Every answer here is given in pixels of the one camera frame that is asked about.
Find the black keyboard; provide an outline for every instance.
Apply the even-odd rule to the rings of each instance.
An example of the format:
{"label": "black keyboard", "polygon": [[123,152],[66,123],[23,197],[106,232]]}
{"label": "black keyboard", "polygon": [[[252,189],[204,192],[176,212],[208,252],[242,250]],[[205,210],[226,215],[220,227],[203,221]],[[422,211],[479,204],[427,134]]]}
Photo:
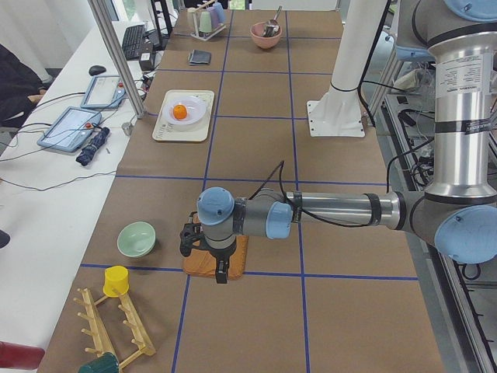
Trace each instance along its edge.
{"label": "black keyboard", "polygon": [[137,60],[140,57],[144,35],[145,25],[130,26],[124,31],[122,47],[124,57],[126,57],[128,61]]}

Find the terracotta bowl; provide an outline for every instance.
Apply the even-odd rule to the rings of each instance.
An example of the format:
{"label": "terracotta bowl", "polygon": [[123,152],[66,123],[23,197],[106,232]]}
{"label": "terracotta bowl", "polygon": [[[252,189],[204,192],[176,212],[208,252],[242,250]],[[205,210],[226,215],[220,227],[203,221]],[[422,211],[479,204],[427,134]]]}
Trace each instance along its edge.
{"label": "terracotta bowl", "polygon": [[270,49],[278,44],[282,35],[282,27],[278,30],[278,33],[274,37],[262,37],[264,32],[265,22],[256,23],[250,28],[250,34],[252,35],[252,40],[257,47],[262,49]]}

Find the red can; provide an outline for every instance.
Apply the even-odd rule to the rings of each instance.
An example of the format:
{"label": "red can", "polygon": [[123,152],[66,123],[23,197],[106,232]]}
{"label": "red can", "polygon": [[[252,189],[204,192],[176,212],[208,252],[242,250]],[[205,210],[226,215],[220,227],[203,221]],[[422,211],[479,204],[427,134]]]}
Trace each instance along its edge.
{"label": "red can", "polygon": [[36,369],[44,355],[43,348],[0,342],[0,368]]}

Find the green bowl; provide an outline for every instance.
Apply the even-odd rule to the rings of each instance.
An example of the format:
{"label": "green bowl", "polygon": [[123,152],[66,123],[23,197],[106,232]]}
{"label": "green bowl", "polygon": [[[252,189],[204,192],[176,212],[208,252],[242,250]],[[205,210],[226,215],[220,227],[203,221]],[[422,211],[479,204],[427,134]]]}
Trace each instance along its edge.
{"label": "green bowl", "polygon": [[137,221],[124,227],[117,237],[117,248],[130,258],[147,255],[155,244],[155,230],[144,221]]}

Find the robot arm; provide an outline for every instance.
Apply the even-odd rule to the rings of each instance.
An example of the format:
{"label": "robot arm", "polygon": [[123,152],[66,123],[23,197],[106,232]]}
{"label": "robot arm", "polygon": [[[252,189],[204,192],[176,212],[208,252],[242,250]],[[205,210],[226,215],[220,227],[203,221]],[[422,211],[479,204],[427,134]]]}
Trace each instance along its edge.
{"label": "robot arm", "polygon": [[[353,1],[355,9],[361,1],[372,2]],[[185,256],[191,249],[210,251],[217,260],[218,283],[227,282],[236,235],[286,238],[291,222],[308,218],[348,228],[386,225],[411,232],[460,263],[497,255],[497,192],[486,179],[497,4],[402,0],[400,11],[398,44],[414,51],[428,47],[436,60],[433,182],[423,192],[384,196],[262,190],[253,199],[235,199],[222,188],[205,190],[197,201],[200,223],[185,226],[181,250]],[[353,19],[342,43],[348,30],[361,28]]]}

